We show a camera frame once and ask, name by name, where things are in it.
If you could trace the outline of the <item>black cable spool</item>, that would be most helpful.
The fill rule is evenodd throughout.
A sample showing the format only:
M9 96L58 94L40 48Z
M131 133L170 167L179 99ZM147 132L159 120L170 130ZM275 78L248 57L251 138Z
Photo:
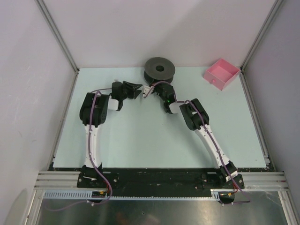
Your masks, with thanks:
M166 58L154 57L144 65L144 79L147 84L165 81L171 83L175 75L174 64Z

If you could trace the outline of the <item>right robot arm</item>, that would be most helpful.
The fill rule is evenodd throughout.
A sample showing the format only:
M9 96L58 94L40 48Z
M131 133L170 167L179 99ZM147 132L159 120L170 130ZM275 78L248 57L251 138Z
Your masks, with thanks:
M203 142L205 148L214 160L215 168L219 174L216 182L221 188L227 188L233 183L233 178L238 175L237 168L229 157L223 152L211 130L210 119L197 98L179 101L176 98L174 87L165 81L150 85L144 91L143 97L156 93L163 101L163 108L169 114L181 114L187 127L195 132Z

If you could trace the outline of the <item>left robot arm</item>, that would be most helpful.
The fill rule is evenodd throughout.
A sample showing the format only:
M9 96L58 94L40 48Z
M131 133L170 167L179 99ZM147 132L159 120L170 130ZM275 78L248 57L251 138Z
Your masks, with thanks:
M108 111L120 111L123 101L136 99L142 92L141 84L126 81L115 81L108 88L111 93L103 94L105 89L88 92L81 106L79 117L86 134L86 155L84 166L81 168L81 181L97 188L103 183L110 185L109 180L103 175L103 160L98 144L98 135L101 126L105 123Z

